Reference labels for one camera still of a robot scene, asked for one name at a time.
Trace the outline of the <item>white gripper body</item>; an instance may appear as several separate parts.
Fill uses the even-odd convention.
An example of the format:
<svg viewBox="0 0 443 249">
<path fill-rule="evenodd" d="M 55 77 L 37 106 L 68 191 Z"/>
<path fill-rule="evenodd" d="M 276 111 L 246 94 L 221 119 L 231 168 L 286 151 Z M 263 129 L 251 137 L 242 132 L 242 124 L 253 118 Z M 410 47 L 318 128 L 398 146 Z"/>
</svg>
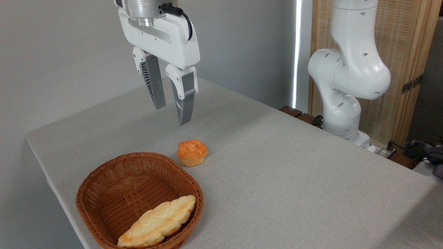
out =
<svg viewBox="0 0 443 249">
<path fill-rule="evenodd" d="M 188 69 L 200 61 L 192 22 L 176 0 L 116 0 L 127 41 L 176 66 Z"/>
</svg>

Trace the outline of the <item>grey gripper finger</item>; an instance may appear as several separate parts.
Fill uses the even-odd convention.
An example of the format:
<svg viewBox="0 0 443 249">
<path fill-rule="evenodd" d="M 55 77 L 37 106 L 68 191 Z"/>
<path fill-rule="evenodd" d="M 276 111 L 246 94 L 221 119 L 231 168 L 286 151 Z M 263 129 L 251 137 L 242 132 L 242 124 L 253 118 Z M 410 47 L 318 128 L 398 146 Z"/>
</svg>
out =
<svg viewBox="0 0 443 249">
<path fill-rule="evenodd" d="M 166 106 L 158 58 L 138 47 L 134 47 L 133 56 L 137 72 L 143 77 L 155 108 Z"/>
<path fill-rule="evenodd" d="M 169 64 L 166 74 L 171 80 L 178 120 L 182 126 L 191 120 L 193 113 L 194 95 L 198 92 L 196 68 L 182 70 Z"/>
</svg>

